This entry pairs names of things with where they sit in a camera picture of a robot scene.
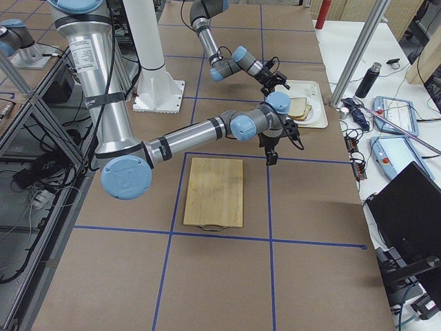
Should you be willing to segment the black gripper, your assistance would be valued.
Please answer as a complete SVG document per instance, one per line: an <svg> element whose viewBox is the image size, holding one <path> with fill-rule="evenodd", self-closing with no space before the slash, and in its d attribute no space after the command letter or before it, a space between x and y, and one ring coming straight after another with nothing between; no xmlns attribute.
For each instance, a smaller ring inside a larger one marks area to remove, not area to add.
<svg viewBox="0 0 441 331"><path fill-rule="evenodd" d="M275 148L280 141L280 137L268 137L264 133L259 133L258 139L259 147L265 149L266 165L276 165L278 161L278 153L275 152Z"/></svg>
<svg viewBox="0 0 441 331"><path fill-rule="evenodd" d="M272 93L277 85L289 89L289 86L287 85L287 77L279 71L273 73L268 68L263 68L256 75L256 80L262 85L260 91L265 97Z"/></svg>

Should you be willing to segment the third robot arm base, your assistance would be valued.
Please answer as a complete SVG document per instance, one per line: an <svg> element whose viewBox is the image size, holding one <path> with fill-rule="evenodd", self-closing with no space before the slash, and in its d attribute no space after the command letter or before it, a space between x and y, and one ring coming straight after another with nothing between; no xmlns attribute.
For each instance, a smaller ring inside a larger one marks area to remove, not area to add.
<svg viewBox="0 0 441 331"><path fill-rule="evenodd" d="M10 59L16 68L40 70L49 61L52 53L45 53L37 44L26 25L20 19L1 22L1 53Z"/></svg>

